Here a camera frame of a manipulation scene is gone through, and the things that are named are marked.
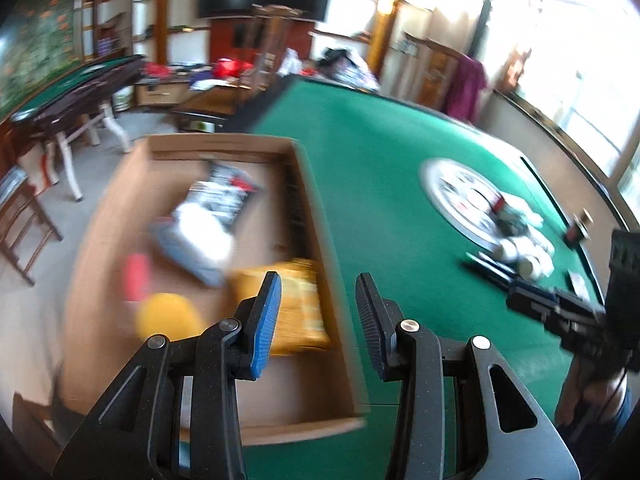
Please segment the person right hand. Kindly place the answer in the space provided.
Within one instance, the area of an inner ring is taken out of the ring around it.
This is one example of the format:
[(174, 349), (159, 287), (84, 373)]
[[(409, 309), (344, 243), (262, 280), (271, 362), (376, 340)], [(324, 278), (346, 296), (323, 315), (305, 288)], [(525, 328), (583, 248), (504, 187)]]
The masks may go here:
[(591, 362), (574, 356), (562, 385), (559, 402), (554, 412), (555, 425), (570, 426), (580, 401), (596, 408), (597, 422), (613, 419), (623, 406), (627, 388), (627, 373), (616, 373), (612, 378), (595, 380)]

